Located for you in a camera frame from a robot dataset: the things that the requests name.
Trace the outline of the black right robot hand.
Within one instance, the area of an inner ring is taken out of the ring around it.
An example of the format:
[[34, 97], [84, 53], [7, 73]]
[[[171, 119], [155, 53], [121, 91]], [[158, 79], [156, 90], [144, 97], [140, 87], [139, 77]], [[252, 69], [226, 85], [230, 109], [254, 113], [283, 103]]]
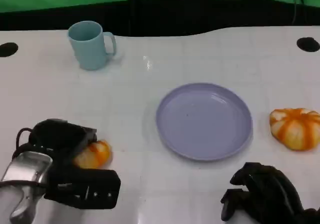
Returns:
[[259, 162], [246, 162], [230, 179], [222, 203], [221, 220], [229, 221], [237, 210], [260, 224], [318, 224], [320, 211], [303, 208], [291, 181], [280, 170]]

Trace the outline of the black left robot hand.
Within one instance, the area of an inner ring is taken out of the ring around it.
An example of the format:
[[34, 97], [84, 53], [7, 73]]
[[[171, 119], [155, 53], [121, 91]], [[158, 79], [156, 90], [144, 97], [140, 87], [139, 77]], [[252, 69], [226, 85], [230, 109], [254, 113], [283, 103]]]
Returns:
[[71, 165], [85, 148], [97, 141], [97, 130], [62, 119], [46, 119], [32, 129], [28, 143], [61, 166]]

